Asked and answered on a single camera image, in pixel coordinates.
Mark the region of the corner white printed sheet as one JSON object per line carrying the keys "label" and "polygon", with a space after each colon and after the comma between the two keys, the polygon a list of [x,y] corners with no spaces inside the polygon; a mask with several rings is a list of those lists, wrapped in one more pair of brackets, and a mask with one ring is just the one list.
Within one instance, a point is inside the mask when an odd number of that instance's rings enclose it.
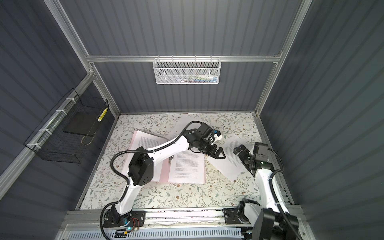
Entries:
{"label": "corner white printed sheet", "polygon": [[251,143],[247,143],[244,139],[233,136],[226,139],[222,145],[224,154],[226,155],[225,159],[218,160],[208,157],[208,162],[230,181],[236,180],[238,175],[243,172],[247,172],[246,168],[242,164],[242,161],[233,152],[234,148],[239,147],[240,145],[244,145],[249,150],[253,147]]}

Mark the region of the pink file folder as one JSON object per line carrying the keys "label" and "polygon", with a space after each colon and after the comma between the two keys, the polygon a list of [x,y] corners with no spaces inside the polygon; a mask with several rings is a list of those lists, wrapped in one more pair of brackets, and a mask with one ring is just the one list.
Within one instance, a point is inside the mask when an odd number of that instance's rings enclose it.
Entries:
{"label": "pink file folder", "polygon": [[[171,144],[171,146],[161,150],[161,154],[172,153],[174,156],[180,152],[189,151],[189,143],[187,142],[187,139],[184,136],[180,137],[178,140],[172,139],[168,141],[164,138],[150,135],[138,130],[134,132],[129,150],[136,150],[139,147],[150,150],[157,149],[169,143]],[[167,158],[161,163],[154,163],[154,176],[152,178],[153,182],[170,184],[168,182],[170,173],[170,168],[168,167],[169,157],[171,156],[167,156]]]}

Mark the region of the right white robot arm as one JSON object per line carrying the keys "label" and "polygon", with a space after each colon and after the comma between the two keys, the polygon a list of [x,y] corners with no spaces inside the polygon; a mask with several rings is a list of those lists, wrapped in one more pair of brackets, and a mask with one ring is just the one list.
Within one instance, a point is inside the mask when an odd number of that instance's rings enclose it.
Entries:
{"label": "right white robot arm", "polygon": [[234,148],[244,167],[255,178],[261,199],[243,199],[237,207],[237,215],[242,223],[252,225],[253,240],[301,240],[298,218],[291,215],[285,206],[275,176],[282,170],[275,169],[268,162],[268,146],[255,143],[251,153],[244,145]]}

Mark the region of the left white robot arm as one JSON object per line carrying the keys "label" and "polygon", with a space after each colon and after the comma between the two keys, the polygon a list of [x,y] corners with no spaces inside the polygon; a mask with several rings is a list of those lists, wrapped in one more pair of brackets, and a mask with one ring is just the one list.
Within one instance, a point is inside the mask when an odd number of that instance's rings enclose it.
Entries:
{"label": "left white robot arm", "polygon": [[[192,121],[183,128],[176,138],[162,145],[149,149],[139,147],[135,150],[116,153],[111,158],[110,168],[127,183],[120,199],[111,203],[112,213],[118,217],[129,214],[142,186],[153,179],[155,166],[173,155],[196,148],[203,155],[218,160],[225,159],[226,155],[223,148],[216,145],[216,141],[221,139],[222,134],[219,130],[215,130],[203,122]],[[124,154],[133,154],[133,157],[128,170],[121,173],[115,169],[114,161]]]}

